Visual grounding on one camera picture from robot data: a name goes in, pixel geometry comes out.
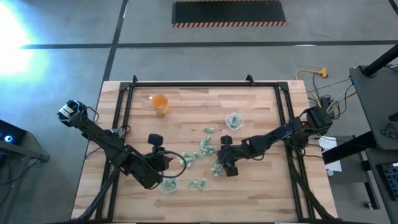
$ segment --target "black metal frame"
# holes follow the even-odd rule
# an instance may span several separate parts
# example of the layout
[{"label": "black metal frame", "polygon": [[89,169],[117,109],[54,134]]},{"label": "black metal frame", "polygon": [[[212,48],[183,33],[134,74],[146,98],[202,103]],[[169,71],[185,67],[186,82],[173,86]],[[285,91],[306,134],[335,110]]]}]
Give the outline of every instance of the black metal frame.
[{"label": "black metal frame", "polygon": [[[255,82],[253,80],[252,76],[250,76],[250,75],[248,75],[246,78],[246,81],[243,81],[243,82],[138,82],[136,76],[134,76],[132,82],[122,82],[119,86],[119,95],[118,95],[118,100],[116,103],[116,110],[115,110],[115,114],[114,114],[112,128],[118,128],[119,114],[121,111],[123,95],[126,90],[128,90],[128,96],[127,96],[127,101],[126,101],[126,109],[124,112],[123,126],[127,126],[127,124],[128,124],[129,112],[130,112],[132,94],[133,94],[134,88],[135,87],[158,87],[158,86],[165,86],[165,87],[170,87],[170,86],[272,87],[275,90],[275,97],[276,97],[276,102],[277,102],[281,125],[284,125],[286,123],[284,108],[283,108],[283,104],[282,104],[282,98],[281,98],[281,94],[280,94],[281,92],[283,92],[285,95],[289,119],[294,117],[293,106],[292,106],[292,101],[290,99],[289,86],[288,86],[287,82]],[[292,155],[293,150],[290,146],[285,145],[285,151],[286,151],[286,157],[287,157],[287,165],[289,167],[289,172],[290,172],[290,180],[291,180],[291,185],[292,185],[292,191],[293,191],[293,196],[294,196],[294,203],[295,203],[298,222],[306,221],[309,223],[342,223],[341,221],[317,220],[315,218],[315,212],[314,212],[313,206],[307,197],[306,197],[306,203],[307,203],[309,217],[304,218],[302,205],[301,205],[301,201],[300,201],[299,188],[297,186],[298,184],[295,181],[295,179],[292,178],[292,173],[291,173],[291,170],[295,169],[295,164],[294,164],[293,155]],[[303,157],[300,154],[297,154],[297,160],[298,160],[300,175],[301,175],[303,181],[305,182],[305,184],[308,186],[307,173],[305,171],[305,164],[304,164]],[[107,183],[110,166],[111,166],[110,163],[108,163],[106,161],[105,166],[104,166],[103,181],[102,181],[101,187]],[[83,223],[91,223],[91,222],[111,223],[113,221],[114,208],[115,208],[116,196],[117,196],[117,191],[118,191],[118,182],[119,182],[119,175],[117,175],[116,178],[114,178],[114,182],[112,184],[109,209],[108,209],[108,214],[107,214],[106,218],[103,218],[103,216],[102,216],[102,213],[103,213],[103,199],[102,199],[101,203],[98,205],[98,208],[96,210],[95,219],[94,220],[85,220],[85,221],[83,221]]]}]

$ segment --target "white paper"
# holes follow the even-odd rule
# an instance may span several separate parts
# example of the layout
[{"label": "white paper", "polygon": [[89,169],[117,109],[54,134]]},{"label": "white paper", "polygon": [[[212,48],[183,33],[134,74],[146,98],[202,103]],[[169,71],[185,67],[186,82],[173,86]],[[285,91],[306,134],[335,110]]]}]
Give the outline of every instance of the white paper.
[{"label": "white paper", "polygon": [[[336,138],[334,137],[326,137],[322,136],[319,139],[319,146],[325,149],[325,152],[329,149],[333,149],[334,147],[337,146]],[[333,171],[341,172],[341,163],[340,161],[332,162],[328,165],[326,165],[326,169],[330,169]]]}]

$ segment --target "wooden table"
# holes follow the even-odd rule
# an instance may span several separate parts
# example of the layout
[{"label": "wooden table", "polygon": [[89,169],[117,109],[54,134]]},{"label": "wooden table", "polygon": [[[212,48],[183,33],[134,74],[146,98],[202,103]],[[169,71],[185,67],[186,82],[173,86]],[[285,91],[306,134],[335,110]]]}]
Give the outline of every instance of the wooden table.
[{"label": "wooden table", "polygon": [[[309,107],[303,81],[288,81],[295,115]],[[99,98],[98,125],[103,129],[112,126],[120,82],[104,82]],[[157,116],[151,108],[149,97],[165,94],[170,111]],[[119,123],[122,123],[124,108]],[[244,126],[230,131],[224,118],[238,112],[244,118]],[[150,152],[148,134],[164,137],[164,147],[177,153],[200,152],[199,141],[206,137],[204,127],[215,128],[210,144],[220,148],[220,137],[230,135],[234,143],[257,134],[265,134],[280,126],[275,92],[269,87],[145,87],[134,88],[129,125],[126,136],[130,144],[140,152]],[[90,142],[87,153],[96,149]],[[318,147],[308,147],[307,154],[321,155]],[[114,222],[274,222],[297,221],[290,175],[284,145],[274,144],[263,161],[240,160],[239,175],[213,177],[210,168],[216,155],[195,161],[179,178],[179,188],[171,194],[159,189],[144,189],[131,175],[121,175]],[[99,150],[84,163],[76,195],[72,218],[78,217],[98,193],[103,175],[105,156]],[[320,203],[333,216],[337,216],[323,161],[305,157],[310,188]],[[179,173],[182,167],[170,163],[166,173]],[[188,180],[209,180],[205,189],[187,189]],[[307,210],[303,193],[300,198],[303,211]],[[108,206],[105,203],[104,215]]]}]

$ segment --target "yellow and black stripe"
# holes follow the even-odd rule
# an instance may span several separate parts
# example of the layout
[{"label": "yellow and black stripe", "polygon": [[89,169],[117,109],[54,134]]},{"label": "yellow and black stripe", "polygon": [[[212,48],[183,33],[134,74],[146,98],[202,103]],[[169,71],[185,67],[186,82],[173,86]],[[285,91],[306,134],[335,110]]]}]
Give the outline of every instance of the yellow and black stripe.
[{"label": "yellow and black stripe", "polygon": [[172,24],[174,28],[197,28],[197,27],[282,27],[287,23],[283,21],[274,22],[185,22]]},{"label": "yellow and black stripe", "polygon": [[172,27],[283,27],[279,0],[176,0]]}]

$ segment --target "concrete floor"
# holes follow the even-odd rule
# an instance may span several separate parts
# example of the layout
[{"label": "concrete floor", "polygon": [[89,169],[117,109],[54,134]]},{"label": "concrete floor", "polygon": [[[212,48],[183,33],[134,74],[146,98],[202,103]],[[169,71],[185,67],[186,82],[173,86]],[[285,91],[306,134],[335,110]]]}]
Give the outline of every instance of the concrete floor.
[{"label": "concrete floor", "polygon": [[[95,107],[109,49],[12,50],[18,44],[111,43],[122,0],[35,0],[0,2],[0,119],[32,132],[51,155],[24,179],[11,223],[68,220],[87,141],[56,113],[69,99]],[[130,1],[120,43],[206,41],[394,40],[398,17],[387,0],[282,0],[287,27],[172,29],[171,0]],[[366,65],[391,45],[320,47],[212,47],[118,49],[110,80],[291,80],[301,68],[328,69],[317,86],[348,78],[348,69]],[[301,79],[312,86],[311,74]],[[350,81],[320,90],[338,96]],[[356,96],[329,135],[369,130]],[[363,185],[334,185],[339,217],[389,223],[385,211],[367,210]]]}]

